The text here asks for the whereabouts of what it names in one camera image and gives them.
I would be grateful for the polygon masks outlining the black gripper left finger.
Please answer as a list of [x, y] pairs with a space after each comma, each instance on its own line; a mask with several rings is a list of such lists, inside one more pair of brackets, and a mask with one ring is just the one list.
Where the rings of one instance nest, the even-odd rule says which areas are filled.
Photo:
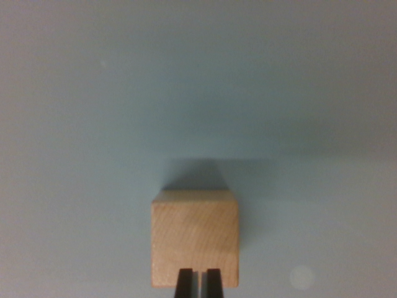
[[193, 298], [193, 276], [192, 268], [179, 270], [174, 298]]

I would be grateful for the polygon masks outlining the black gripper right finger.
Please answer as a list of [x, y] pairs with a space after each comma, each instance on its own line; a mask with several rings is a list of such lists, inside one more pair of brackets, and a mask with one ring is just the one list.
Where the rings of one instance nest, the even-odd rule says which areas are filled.
[[207, 270], [207, 298], [224, 298], [220, 269]]

